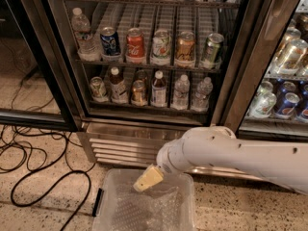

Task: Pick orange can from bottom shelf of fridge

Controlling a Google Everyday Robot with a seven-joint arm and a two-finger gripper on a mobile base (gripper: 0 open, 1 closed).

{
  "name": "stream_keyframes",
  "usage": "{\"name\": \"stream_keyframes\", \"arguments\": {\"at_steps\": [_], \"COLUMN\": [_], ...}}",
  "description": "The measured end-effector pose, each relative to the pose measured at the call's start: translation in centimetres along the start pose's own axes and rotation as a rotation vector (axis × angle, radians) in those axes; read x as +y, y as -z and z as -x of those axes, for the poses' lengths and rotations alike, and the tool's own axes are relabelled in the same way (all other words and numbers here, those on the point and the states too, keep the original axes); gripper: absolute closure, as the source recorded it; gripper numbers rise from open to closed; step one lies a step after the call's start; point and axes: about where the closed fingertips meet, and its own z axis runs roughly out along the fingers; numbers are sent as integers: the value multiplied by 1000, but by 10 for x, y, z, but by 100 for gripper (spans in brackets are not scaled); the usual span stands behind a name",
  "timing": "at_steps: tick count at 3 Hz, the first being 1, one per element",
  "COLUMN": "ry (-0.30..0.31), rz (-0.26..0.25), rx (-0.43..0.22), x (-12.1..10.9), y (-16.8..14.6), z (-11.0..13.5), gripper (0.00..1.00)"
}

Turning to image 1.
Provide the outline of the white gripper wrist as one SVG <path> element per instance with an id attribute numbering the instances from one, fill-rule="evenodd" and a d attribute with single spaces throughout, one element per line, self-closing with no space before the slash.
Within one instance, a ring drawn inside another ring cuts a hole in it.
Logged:
<path id="1" fill-rule="evenodd" d="M 137 192 L 143 192 L 147 189 L 157 185 L 158 183 L 162 182 L 164 179 L 163 173 L 173 174 L 174 167 L 170 163 L 167 155 L 159 154 L 157 156 L 157 165 L 150 165 L 144 173 L 137 179 L 134 183 L 133 187 Z"/>

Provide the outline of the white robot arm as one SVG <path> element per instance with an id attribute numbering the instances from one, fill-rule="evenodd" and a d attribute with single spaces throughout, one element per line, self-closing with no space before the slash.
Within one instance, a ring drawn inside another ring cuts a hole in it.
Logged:
<path id="1" fill-rule="evenodd" d="M 159 150 L 156 163 L 134 184 L 143 192 L 169 174 L 193 167 L 228 167 L 288 190 L 308 194 L 308 143 L 240 140 L 227 127 L 196 127 Z"/>

